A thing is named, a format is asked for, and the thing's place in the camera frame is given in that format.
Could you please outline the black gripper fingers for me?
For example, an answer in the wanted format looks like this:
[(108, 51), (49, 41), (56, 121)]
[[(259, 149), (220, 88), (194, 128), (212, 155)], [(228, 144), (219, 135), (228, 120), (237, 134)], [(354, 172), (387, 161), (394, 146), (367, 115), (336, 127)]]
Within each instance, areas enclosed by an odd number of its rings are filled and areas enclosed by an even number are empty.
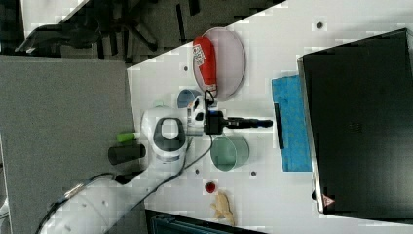
[(227, 127), (229, 129), (270, 128), (272, 126), (272, 120), (245, 119), (239, 117), (229, 117), (227, 120)]

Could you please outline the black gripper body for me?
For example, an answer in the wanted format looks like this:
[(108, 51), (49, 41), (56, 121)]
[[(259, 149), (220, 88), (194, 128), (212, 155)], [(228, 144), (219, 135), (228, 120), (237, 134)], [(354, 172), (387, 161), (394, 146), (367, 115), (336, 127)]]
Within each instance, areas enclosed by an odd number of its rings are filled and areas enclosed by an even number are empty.
[(207, 135), (221, 135), (228, 125), (222, 111), (208, 111), (204, 123), (204, 132)]

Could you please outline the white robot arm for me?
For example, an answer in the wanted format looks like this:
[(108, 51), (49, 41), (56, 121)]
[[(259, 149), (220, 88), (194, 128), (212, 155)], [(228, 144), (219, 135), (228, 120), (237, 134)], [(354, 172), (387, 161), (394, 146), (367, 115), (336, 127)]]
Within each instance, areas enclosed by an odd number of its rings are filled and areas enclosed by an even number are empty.
[(184, 170), (188, 138), (228, 129), (270, 128), (271, 120), (224, 117), (212, 100), (198, 96), (186, 108), (158, 105), (143, 112), (139, 137), (148, 144), (146, 169), (122, 184), (93, 178), (67, 191), (35, 234), (105, 234), (163, 183)]

